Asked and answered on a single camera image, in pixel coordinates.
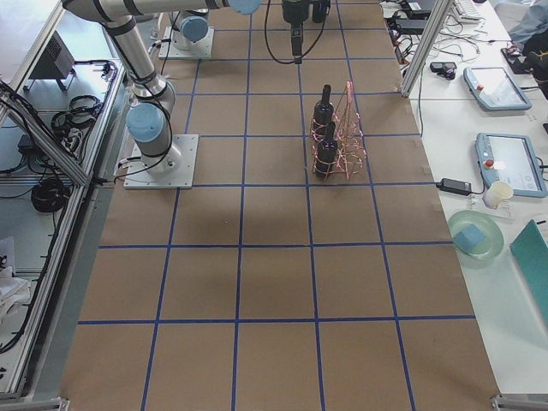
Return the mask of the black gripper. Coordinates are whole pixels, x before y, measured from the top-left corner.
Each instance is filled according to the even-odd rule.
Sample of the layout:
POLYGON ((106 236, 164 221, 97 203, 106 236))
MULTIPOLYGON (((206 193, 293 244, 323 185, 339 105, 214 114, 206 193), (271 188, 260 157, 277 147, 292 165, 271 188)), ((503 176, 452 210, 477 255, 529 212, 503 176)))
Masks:
POLYGON ((303 58, 303 25, 309 18, 310 0, 282 0, 283 20, 290 24, 291 53, 294 64, 303 58))

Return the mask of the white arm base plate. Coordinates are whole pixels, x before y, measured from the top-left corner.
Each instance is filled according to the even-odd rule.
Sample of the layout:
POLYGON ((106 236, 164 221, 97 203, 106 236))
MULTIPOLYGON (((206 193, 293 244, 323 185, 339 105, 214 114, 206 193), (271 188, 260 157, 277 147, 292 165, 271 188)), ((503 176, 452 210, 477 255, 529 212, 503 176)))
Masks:
POLYGON ((190 189, 200 137, 197 134, 174 134, 165 158, 142 157, 134 143, 132 155, 138 159, 129 163, 123 186, 126 189, 190 189))
POLYGON ((158 58, 160 60, 200 60, 211 59, 214 28, 209 27, 207 35, 197 42, 186 39, 177 31, 171 31, 171 26, 164 30, 163 39, 171 39, 171 42, 163 42, 158 58))

